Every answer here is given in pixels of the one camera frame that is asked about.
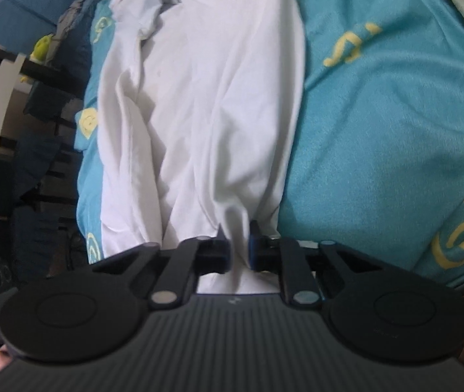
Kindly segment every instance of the folded white garment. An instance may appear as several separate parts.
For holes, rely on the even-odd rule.
[[[244,261],[250,220],[275,231],[301,102],[295,0],[113,0],[111,9],[98,92],[105,255],[147,241],[174,248],[221,225],[240,258],[199,291],[273,289]]]

